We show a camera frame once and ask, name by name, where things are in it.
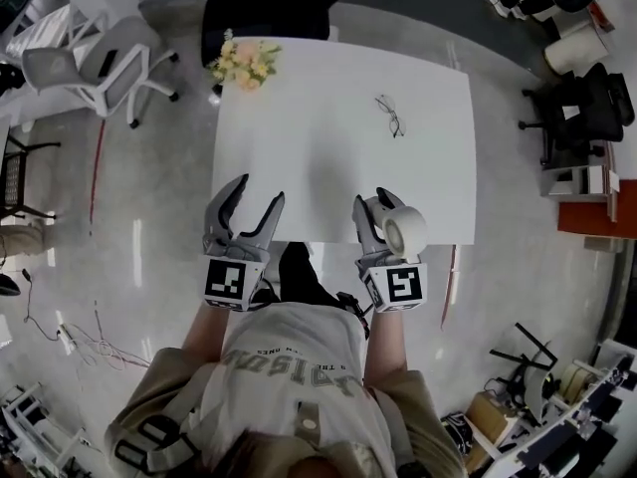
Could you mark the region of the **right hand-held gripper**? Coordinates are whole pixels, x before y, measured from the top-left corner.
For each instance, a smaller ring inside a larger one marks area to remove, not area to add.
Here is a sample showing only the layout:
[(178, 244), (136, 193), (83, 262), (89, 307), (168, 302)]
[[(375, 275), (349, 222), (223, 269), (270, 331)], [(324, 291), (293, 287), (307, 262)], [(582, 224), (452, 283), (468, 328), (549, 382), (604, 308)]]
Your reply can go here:
[[(376, 188), (376, 195), (376, 208), (383, 213), (404, 206), (399, 197), (383, 187)], [(427, 265), (418, 259), (398, 258), (387, 250), (376, 232), (373, 214), (360, 195), (354, 198), (352, 221), (364, 254), (355, 265), (374, 312), (407, 311), (423, 305), (427, 301)]]

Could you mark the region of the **thin-framed eyeglasses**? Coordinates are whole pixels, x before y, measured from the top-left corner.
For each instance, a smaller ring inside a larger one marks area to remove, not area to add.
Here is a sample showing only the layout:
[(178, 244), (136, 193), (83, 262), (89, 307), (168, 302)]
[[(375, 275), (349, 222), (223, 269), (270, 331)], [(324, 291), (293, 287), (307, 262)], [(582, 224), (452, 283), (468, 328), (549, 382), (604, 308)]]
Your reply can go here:
[(375, 98), (378, 107), (389, 117), (389, 129), (394, 138), (406, 134), (406, 124), (396, 112), (393, 99), (388, 95), (379, 95)]

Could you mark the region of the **white shelf rack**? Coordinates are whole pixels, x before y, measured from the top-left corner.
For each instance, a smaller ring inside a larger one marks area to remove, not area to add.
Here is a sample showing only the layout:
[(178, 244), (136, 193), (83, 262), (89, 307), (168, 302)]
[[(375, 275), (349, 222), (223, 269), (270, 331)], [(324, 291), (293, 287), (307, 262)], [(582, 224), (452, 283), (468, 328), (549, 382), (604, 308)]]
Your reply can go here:
[(72, 0), (0, 0), (0, 64), (19, 67), (26, 50), (78, 47), (108, 27), (105, 11)]

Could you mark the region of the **person's left forearm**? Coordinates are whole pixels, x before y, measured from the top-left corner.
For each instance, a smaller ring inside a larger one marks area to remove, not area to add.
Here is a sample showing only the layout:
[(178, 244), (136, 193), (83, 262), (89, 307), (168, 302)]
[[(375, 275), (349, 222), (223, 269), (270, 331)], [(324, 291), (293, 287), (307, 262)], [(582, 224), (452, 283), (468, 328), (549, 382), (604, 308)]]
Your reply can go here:
[(221, 359), (230, 311), (203, 303), (186, 335), (182, 349), (205, 362)]

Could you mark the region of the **person's right forearm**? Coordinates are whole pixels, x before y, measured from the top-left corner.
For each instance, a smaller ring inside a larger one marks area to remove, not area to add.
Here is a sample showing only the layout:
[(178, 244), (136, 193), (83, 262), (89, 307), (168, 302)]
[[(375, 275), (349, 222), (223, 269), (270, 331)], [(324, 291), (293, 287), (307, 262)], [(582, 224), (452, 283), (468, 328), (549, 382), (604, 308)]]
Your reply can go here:
[(375, 313), (370, 325), (363, 382), (380, 387), (408, 370), (401, 312)]

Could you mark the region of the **white metal rack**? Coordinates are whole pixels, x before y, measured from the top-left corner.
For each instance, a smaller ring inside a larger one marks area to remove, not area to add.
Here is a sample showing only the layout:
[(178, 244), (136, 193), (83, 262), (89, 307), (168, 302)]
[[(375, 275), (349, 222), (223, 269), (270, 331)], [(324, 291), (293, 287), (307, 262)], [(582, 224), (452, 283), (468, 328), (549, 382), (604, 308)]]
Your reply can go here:
[(0, 414), (16, 436), (17, 455), (38, 478), (97, 478), (79, 458), (81, 447), (91, 447), (82, 426), (71, 431), (60, 425), (42, 402), (40, 382), (0, 404)]

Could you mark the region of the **black folding stool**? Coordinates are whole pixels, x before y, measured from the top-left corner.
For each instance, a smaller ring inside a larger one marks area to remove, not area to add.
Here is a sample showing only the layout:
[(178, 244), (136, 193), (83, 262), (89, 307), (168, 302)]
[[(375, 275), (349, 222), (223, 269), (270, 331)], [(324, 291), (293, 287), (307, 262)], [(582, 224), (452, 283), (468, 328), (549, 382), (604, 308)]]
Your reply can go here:
[(47, 147), (60, 147), (59, 142), (44, 142), (25, 145), (11, 134), (7, 142), (16, 147), (15, 151), (5, 152), (0, 167), (0, 221), (7, 217), (24, 219), (27, 215), (44, 219), (57, 218), (38, 211), (25, 203), (27, 159), (31, 152)]

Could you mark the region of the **black waist device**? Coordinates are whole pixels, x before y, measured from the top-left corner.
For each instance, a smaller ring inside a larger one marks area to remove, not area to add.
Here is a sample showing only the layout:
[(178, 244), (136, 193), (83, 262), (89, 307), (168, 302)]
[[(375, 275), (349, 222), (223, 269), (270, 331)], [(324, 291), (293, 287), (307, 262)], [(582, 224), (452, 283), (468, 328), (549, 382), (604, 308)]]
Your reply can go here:
[(369, 339), (370, 327), (369, 323), (366, 319), (367, 313), (371, 310), (371, 307), (366, 309), (365, 311), (360, 307), (358, 300), (351, 294), (345, 292), (337, 292), (336, 297), (338, 298), (342, 307), (349, 313), (356, 316), (358, 321), (360, 322), (365, 338)]

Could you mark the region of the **person's black trousers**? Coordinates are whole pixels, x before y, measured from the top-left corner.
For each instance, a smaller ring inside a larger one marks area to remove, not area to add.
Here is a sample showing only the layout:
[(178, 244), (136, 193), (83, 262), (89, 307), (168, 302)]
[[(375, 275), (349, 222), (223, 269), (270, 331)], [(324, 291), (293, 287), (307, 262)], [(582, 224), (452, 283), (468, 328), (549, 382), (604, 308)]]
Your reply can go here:
[(338, 298), (319, 282), (303, 242), (290, 242), (279, 262), (280, 298), (286, 303), (302, 303), (344, 309)]

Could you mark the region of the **red cabinet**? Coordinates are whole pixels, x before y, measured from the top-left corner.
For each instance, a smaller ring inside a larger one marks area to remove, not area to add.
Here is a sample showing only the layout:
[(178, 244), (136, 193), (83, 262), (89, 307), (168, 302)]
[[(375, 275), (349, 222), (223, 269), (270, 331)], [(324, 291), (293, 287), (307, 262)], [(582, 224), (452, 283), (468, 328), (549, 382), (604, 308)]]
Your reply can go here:
[(616, 221), (605, 203), (560, 202), (557, 230), (586, 236), (637, 240), (637, 179), (622, 179)]

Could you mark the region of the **person's beige jacket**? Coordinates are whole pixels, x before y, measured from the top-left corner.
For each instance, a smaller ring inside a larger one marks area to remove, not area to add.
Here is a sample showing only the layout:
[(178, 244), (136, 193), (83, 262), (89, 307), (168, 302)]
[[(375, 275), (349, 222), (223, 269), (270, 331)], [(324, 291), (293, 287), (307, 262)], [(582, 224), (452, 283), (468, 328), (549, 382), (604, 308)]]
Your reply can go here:
[[(205, 362), (172, 348), (155, 356), (106, 432), (110, 465), (119, 478), (245, 478), (238, 461), (251, 447), (247, 433), (219, 463), (205, 460), (214, 418), (201, 414), (201, 403), (221, 359)], [(380, 387), (362, 384), (387, 422), (396, 478), (468, 478), (420, 372), (407, 370)], [(316, 478), (342, 478), (328, 461), (314, 458), (293, 466), (287, 478), (303, 478), (303, 470)]]

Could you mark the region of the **cream round bin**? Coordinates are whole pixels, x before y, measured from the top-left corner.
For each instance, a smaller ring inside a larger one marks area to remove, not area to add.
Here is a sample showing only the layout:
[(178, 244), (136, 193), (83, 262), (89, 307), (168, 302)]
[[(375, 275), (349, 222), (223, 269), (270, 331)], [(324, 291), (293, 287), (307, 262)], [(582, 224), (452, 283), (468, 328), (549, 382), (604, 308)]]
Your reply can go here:
[(582, 71), (608, 54), (607, 46), (593, 25), (586, 25), (560, 38), (543, 51), (548, 67), (558, 75)]

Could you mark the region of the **person's white printed t-shirt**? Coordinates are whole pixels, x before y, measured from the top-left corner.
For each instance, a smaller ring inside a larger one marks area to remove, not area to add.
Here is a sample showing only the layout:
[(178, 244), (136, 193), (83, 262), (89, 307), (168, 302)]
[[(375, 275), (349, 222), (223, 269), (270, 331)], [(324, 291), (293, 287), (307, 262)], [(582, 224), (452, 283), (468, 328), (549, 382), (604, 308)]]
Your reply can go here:
[(220, 462), (243, 433), (245, 478), (287, 478), (311, 458), (342, 478), (396, 478), (387, 422), (362, 384), (363, 328), (329, 306), (281, 303), (243, 318), (206, 386), (214, 418), (205, 460)]

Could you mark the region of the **grey storage box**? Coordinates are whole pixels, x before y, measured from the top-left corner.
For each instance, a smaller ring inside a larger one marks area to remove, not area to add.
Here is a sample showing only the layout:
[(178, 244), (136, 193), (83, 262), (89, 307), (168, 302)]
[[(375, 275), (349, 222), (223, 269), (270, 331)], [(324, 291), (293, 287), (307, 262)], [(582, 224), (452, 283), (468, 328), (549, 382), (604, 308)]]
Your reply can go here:
[(558, 202), (608, 202), (619, 188), (619, 177), (604, 164), (552, 167), (540, 176), (540, 195)]

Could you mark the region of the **red floor tape strip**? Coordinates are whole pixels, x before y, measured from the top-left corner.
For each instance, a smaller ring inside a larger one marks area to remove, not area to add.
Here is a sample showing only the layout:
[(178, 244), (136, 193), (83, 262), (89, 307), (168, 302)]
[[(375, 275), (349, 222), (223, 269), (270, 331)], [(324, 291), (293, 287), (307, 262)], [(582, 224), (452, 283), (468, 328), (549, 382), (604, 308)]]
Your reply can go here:
[(441, 314), (440, 329), (444, 328), (444, 324), (447, 318), (447, 314), (450, 306), (454, 300), (456, 275), (459, 272), (459, 262), (461, 256), (462, 246), (453, 245), (451, 249), (450, 268), (447, 277), (447, 287), (445, 292), (445, 300)]
[(105, 131), (106, 131), (106, 120), (102, 119), (100, 129), (99, 129), (97, 145), (96, 145), (96, 154), (95, 154), (94, 168), (93, 168), (92, 182), (91, 182), (90, 209), (89, 209), (90, 235), (92, 235), (92, 232), (93, 232), (92, 229), (95, 222), (96, 196), (97, 196), (97, 189), (98, 189), (98, 182), (99, 182), (99, 171), (100, 171), (100, 165), (101, 165), (101, 157), (102, 157)]

